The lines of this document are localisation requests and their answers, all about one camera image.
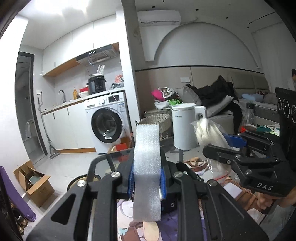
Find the cardboard box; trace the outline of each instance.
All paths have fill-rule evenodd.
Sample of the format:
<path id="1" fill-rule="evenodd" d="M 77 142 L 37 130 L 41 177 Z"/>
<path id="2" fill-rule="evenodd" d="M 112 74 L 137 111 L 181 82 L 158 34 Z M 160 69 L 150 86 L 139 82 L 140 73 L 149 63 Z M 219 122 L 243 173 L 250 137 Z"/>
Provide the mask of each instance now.
<path id="1" fill-rule="evenodd" d="M 48 179 L 50 176 L 38 172 L 34 169 L 32 161 L 27 161 L 13 172 L 20 183 L 21 187 L 26 191 L 31 200 L 41 207 L 44 202 L 54 193 L 54 189 L 50 185 Z M 40 179 L 34 184 L 30 184 L 28 178 L 38 176 Z"/>

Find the light switch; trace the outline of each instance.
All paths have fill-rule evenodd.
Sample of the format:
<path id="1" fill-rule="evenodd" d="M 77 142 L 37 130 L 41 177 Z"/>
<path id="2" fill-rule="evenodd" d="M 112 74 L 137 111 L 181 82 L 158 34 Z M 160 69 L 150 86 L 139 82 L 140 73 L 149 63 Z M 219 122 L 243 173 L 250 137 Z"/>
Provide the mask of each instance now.
<path id="1" fill-rule="evenodd" d="M 190 83 L 190 77 L 181 77 L 181 83 Z"/>

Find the black jacket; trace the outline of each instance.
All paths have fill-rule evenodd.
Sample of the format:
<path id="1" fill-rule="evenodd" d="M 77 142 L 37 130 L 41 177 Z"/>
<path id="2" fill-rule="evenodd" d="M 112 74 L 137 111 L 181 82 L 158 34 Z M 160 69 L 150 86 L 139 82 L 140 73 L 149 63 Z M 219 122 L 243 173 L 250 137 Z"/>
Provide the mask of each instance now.
<path id="1" fill-rule="evenodd" d="M 234 93 L 233 84 L 231 82 L 226 82 L 226 80 L 219 75 L 218 79 L 211 86 L 204 86 L 197 89 L 190 84 L 187 84 L 202 101 L 202 105 L 206 108 L 216 105 L 221 102 L 226 95 L 233 96 L 233 100 L 238 101 L 238 97 Z M 238 133 L 239 125 L 242 121 L 242 111 L 240 106 L 234 102 L 230 102 L 222 111 L 230 110 L 233 112 L 233 123 L 234 123 L 234 133 Z"/>

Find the range hood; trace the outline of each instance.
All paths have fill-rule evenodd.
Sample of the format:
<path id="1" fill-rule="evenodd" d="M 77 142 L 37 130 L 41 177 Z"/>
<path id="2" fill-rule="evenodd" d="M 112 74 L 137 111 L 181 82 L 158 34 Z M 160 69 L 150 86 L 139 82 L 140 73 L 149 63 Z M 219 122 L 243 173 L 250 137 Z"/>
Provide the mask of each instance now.
<path id="1" fill-rule="evenodd" d="M 76 62 L 88 66 L 99 63 L 118 56 L 118 52 L 112 45 L 107 45 L 92 51 L 86 52 L 76 57 Z"/>

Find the washing machine control panel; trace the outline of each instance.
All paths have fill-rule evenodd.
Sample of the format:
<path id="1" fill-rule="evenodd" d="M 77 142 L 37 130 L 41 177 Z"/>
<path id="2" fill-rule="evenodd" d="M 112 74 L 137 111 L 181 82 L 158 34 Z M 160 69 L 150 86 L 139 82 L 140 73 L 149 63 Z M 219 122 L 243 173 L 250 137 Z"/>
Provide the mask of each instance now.
<path id="1" fill-rule="evenodd" d="M 124 102 L 124 93 L 118 92 L 114 94 L 108 94 L 105 96 L 99 96 L 93 99 L 85 100 L 85 109 L 91 109 L 94 107 L 113 104 L 114 102 Z"/>

